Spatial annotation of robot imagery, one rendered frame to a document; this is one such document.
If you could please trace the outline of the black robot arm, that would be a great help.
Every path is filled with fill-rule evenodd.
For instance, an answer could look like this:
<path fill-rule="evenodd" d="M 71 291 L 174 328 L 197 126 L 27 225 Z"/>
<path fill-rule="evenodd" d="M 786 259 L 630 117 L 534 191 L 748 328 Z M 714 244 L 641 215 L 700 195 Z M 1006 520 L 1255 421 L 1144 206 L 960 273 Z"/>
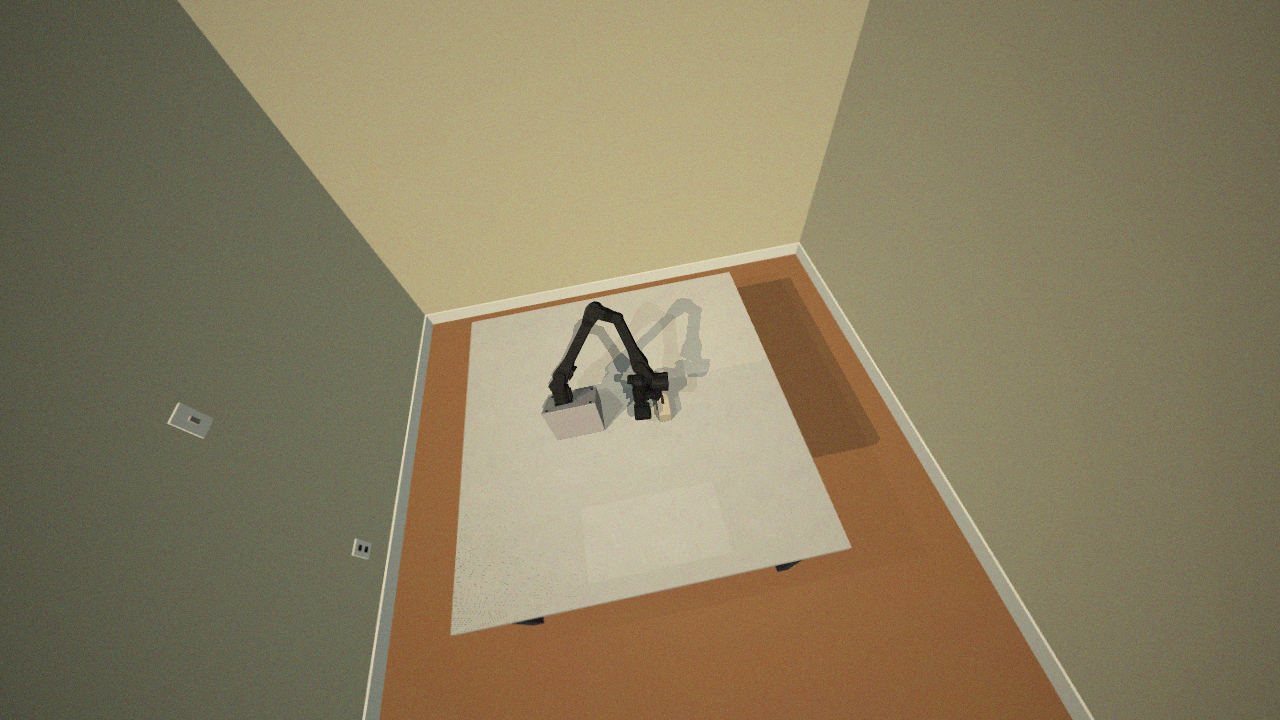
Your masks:
<path fill-rule="evenodd" d="M 567 382 L 573 377 L 573 372 L 577 368 L 573 366 L 573 363 L 596 320 L 613 323 L 625 345 L 625 348 L 628 352 L 632 370 L 636 374 L 627 375 L 627 384 L 634 384 L 634 391 L 640 395 L 649 389 L 649 395 L 644 398 L 645 401 L 648 401 L 648 398 L 658 401 L 662 396 L 662 391 L 669 389 L 668 372 L 653 372 L 652 366 L 648 365 L 645 355 L 640 348 L 637 348 L 623 315 L 594 301 L 585 307 L 579 332 L 575 336 L 564 360 L 553 373 L 553 380 L 550 380 L 550 384 L 548 386 L 552 391 L 556 406 L 573 402 L 572 389 Z"/>

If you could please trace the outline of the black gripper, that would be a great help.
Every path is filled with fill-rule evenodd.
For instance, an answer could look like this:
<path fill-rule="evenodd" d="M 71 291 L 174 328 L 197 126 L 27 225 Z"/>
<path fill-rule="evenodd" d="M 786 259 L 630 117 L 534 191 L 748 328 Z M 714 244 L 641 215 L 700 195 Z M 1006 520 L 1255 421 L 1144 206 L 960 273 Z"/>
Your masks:
<path fill-rule="evenodd" d="M 632 393 L 634 393 L 634 401 L 637 401 L 637 404 L 634 404 L 635 420 L 652 419 L 652 407 L 650 407 L 650 404 L 648 404 L 644 400 L 645 396 L 649 395 L 649 389 L 646 389 L 646 392 L 641 393 L 641 395 L 636 393 L 632 389 Z"/>

